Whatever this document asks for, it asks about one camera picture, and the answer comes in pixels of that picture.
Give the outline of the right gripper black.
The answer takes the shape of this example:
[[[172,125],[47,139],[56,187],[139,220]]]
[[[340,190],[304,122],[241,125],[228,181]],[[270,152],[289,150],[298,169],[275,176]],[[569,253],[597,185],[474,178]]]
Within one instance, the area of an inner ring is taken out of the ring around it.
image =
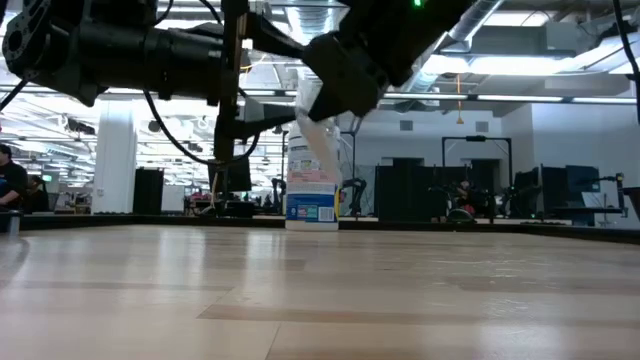
[[[322,81],[308,111],[314,122],[345,112],[367,115],[389,84],[387,74],[363,44],[339,31],[313,38],[305,46],[302,60]]]

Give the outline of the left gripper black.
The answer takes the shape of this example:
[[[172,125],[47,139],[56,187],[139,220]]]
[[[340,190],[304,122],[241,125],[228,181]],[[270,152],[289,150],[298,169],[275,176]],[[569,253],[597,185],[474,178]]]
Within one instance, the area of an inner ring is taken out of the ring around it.
[[[278,56],[301,59],[304,46],[276,28],[263,15],[247,13],[247,0],[222,0],[221,10],[224,13],[224,49],[214,155],[219,161],[230,161],[234,139],[247,139],[296,119],[293,106],[246,102],[243,115],[235,120],[244,34],[246,39],[253,41],[255,50]]]

